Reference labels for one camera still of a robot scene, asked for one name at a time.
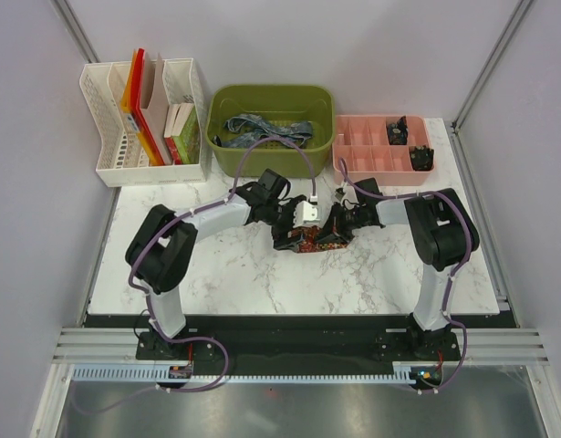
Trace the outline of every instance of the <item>marble tabletop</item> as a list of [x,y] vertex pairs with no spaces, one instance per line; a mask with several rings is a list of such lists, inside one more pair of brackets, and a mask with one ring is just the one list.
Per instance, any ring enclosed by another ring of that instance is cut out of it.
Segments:
[[[456,162],[442,119],[426,119],[436,168],[421,190],[452,187],[466,205]],[[90,315],[138,314],[144,296],[127,284],[130,267],[126,248],[152,206],[173,210],[208,202],[224,194],[232,178],[215,159],[207,182],[124,187],[109,231]],[[309,180],[291,180],[291,195],[309,194]],[[317,177],[319,205],[327,217],[336,188],[327,167]],[[413,192],[409,187],[381,187],[385,194]],[[274,251],[265,224],[225,230],[205,238],[193,250],[183,279],[181,301],[188,314],[407,314],[418,300],[422,262],[410,228],[368,227],[345,249],[315,254]],[[462,269],[456,283],[452,312],[499,312],[481,249]]]

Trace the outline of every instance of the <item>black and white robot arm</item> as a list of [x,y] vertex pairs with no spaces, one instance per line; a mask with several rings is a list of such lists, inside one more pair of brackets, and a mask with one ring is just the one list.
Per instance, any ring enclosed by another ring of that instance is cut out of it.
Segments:
[[[196,206],[186,210],[199,213],[193,213],[171,228],[164,236],[169,239],[167,245],[157,242],[151,248],[135,275],[150,286],[155,317],[167,336],[176,336],[185,326],[178,285],[187,272],[197,241],[227,228],[264,222],[272,227],[275,249],[294,250],[292,231],[316,223],[318,212],[314,200],[310,200],[311,203],[300,195],[282,202],[280,195],[286,187],[289,189],[285,178],[268,170],[258,182],[238,187],[235,196],[218,207],[202,211],[201,206]],[[381,195],[373,179],[358,182],[357,187]],[[459,197],[453,189],[444,189],[440,193],[460,212],[470,232],[474,251],[479,245],[479,236]],[[354,237],[352,231],[364,226],[408,225],[424,263],[420,297],[410,316],[417,337],[448,331],[449,322],[443,312],[450,308],[453,295],[450,290],[445,305],[446,287],[450,284],[448,278],[464,257],[467,246],[464,230],[450,206],[431,195],[384,201],[360,192],[356,195],[358,203],[352,208],[345,208],[341,203],[332,206],[325,225],[315,236],[315,244],[346,245]],[[126,260],[131,266],[159,230],[174,218],[175,212],[163,205],[151,209],[127,251]]]

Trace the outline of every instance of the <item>wall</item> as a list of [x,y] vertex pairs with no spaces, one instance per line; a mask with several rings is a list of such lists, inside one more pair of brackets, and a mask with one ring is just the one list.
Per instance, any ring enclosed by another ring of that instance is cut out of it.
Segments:
[[195,57],[204,92],[314,83],[338,112],[453,118],[516,0],[69,0],[99,57]]
[[47,0],[0,0],[0,437],[28,436],[109,209],[83,64]]
[[561,384],[561,0],[535,2],[461,136],[517,315]]

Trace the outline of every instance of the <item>pink container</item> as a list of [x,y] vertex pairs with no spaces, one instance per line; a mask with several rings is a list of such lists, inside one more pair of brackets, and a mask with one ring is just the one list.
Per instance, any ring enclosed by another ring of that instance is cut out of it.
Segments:
[[434,172],[416,172],[411,167],[410,154],[416,146],[431,148],[424,119],[406,116],[408,145],[390,145],[387,124],[401,116],[336,116],[337,134],[333,143],[335,182],[341,184],[343,175],[338,159],[344,158],[349,178],[355,183],[375,178],[378,185],[422,185]]

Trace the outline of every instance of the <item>green bin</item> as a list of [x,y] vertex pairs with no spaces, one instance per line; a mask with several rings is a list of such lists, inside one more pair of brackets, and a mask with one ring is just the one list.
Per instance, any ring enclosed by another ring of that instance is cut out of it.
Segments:
[[[213,143],[213,137],[229,141],[239,135],[223,127],[226,120],[242,113],[258,114],[270,122],[287,126],[295,121],[310,121],[313,137],[303,151],[313,165],[315,175],[325,166],[335,138],[335,107],[333,96],[314,85],[230,85],[213,96],[207,121],[207,142],[225,173],[235,176],[245,149],[226,149]],[[279,141],[269,141],[250,153],[242,176],[260,176],[272,169],[285,177],[306,178],[310,175],[305,161],[297,151]]]

